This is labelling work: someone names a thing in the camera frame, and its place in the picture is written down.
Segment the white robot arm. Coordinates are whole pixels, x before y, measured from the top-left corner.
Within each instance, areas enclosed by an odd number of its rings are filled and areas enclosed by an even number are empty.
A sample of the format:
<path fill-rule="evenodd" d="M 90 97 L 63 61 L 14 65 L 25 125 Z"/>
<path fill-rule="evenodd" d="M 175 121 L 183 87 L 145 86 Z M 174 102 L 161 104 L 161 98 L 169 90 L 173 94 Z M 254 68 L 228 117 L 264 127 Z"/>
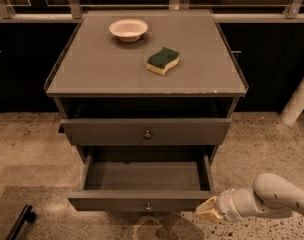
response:
<path fill-rule="evenodd" d="M 293 125 L 304 110 L 304 77 L 281 112 L 281 120 Z M 229 189 L 196 208 L 205 221 L 240 221 L 245 217 L 288 218 L 292 212 L 304 216 L 304 190 L 272 174 L 258 175 L 251 187 Z"/>

